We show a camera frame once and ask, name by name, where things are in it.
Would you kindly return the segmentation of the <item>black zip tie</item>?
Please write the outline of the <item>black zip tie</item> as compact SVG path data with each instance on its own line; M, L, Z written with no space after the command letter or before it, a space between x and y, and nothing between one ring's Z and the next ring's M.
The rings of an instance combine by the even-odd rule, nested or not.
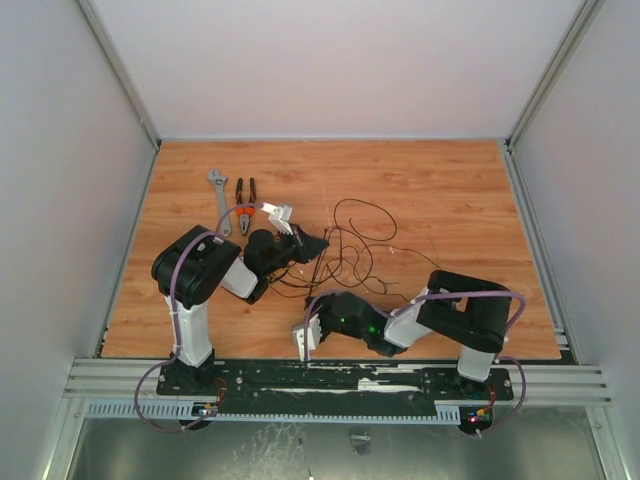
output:
M313 292L317 287L317 284L319 282L319 278L321 276L320 274L320 270L321 270L321 264L323 261L323 257L326 254L327 249L329 248L329 236L331 233L331 227L325 228L324 229L324 234L323 234L323 239L325 241L325 247L324 249L321 251L321 253L318 255L317 259L316 259L316 263L312 272L312 276L311 276L311 280L310 280L310 287L309 287L309 291L307 294L307 297L305 298L305 306L308 306L309 303L312 300L312 296L313 296Z

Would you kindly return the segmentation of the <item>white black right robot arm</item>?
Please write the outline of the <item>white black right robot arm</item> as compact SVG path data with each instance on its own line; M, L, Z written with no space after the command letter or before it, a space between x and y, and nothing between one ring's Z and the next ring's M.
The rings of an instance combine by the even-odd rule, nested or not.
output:
M461 346L453 383L460 395L476 398L489 387L491 367L525 308L525 297L501 284L435 270L416 297L389 312L346 290L312 297L292 337L300 360L308 362L332 333L360 340L385 357L437 333Z

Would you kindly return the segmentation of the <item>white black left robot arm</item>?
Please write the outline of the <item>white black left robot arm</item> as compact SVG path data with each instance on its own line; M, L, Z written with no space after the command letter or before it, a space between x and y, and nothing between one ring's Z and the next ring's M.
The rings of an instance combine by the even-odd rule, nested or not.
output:
M196 225L155 259L151 276L169 308L174 346L160 367L160 395L205 395L222 384L209 338L208 302L218 287L248 304L256 303L269 277L293 264L307 264L329 247L326 239L304 232L258 229L245 247Z

